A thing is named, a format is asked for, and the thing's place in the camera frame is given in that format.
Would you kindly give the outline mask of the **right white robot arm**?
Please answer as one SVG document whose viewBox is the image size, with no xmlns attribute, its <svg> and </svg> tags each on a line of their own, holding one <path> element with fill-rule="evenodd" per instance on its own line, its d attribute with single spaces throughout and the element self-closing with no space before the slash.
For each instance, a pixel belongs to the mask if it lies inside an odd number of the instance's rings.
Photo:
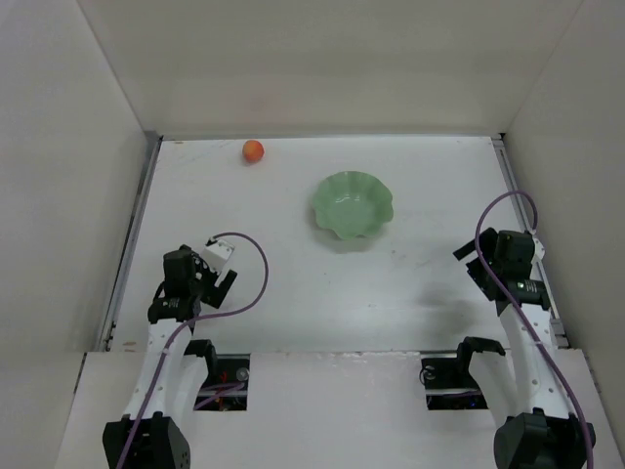
<svg viewBox="0 0 625 469">
<path fill-rule="evenodd" d="M 544 249 L 530 233 L 486 229 L 454 253 L 468 262 L 470 278 L 496 306 L 509 345 L 467 337 L 456 366 L 479 386 L 493 416 L 499 468 L 582 468 L 596 442 L 582 424 L 569 392 L 553 370 L 556 337 L 544 282 L 531 278 Z"/>
</svg>

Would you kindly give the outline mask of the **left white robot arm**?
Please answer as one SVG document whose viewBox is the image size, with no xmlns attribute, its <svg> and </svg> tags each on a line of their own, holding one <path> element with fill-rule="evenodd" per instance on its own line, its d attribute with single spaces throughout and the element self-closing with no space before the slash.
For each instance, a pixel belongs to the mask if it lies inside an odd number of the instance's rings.
<svg viewBox="0 0 625 469">
<path fill-rule="evenodd" d="M 187 245 L 163 256 L 164 279 L 147 311 L 148 338 L 139 378 L 122 417 L 104 426 L 111 468 L 188 468 L 183 423 L 216 363 L 208 339 L 193 336 L 202 306 L 219 308 L 236 272 L 234 247 L 211 238 L 201 252 Z"/>
</svg>

